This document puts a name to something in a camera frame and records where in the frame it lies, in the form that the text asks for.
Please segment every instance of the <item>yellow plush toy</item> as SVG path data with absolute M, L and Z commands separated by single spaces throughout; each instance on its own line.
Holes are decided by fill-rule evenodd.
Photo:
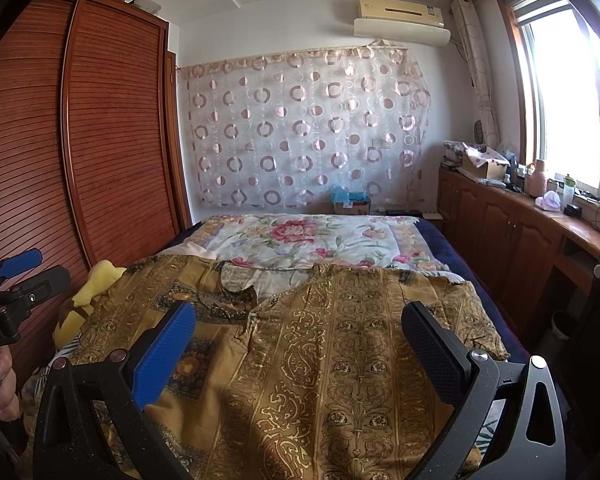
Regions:
M 84 320 L 93 314 L 91 301 L 106 292 L 125 270 L 125 267 L 114 267 L 109 260 L 102 260 L 91 268 L 87 282 L 60 308 L 58 324 L 54 330 L 56 349 L 64 348 L 78 335 Z

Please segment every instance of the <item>hand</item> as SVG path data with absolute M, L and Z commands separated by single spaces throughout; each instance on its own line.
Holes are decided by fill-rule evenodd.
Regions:
M 16 373 L 11 368 L 11 351 L 0 347 L 0 420 L 10 422 L 20 416 L 20 400 L 16 395 Z

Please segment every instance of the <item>wooden wardrobe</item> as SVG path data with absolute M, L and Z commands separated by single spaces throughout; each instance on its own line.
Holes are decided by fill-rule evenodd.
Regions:
M 128 266 L 190 222 L 167 28 L 119 0 L 33 0 L 0 42 L 0 258 L 39 248 L 73 285 L 21 325 L 20 383 L 93 264 Z

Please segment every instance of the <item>window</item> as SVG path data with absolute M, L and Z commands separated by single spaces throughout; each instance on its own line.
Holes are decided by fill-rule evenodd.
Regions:
M 568 0 L 498 2 L 518 62 L 524 159 L 600 196 L 600 40 Z

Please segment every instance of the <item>window curtain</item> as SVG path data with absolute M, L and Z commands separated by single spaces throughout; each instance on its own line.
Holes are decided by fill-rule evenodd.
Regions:
M 266 210 L 330 201 L 416 203 L 429 91 L 410 51 L 387 46 L 224 60 L 178 72 L 199 197 Z
M 474 82 L 475 100 L 482 123 L 484 142 L 490 148 L 496 148 L 500 144 L 500 136 L 495 110 L 491 103 L 493 82 L 480 20 L 478 20 L 478 14 L 471 1 L 453 0 L 451 10 L 458 26 L 464 54 L 469 64 L 469 72 L 471 72 Z

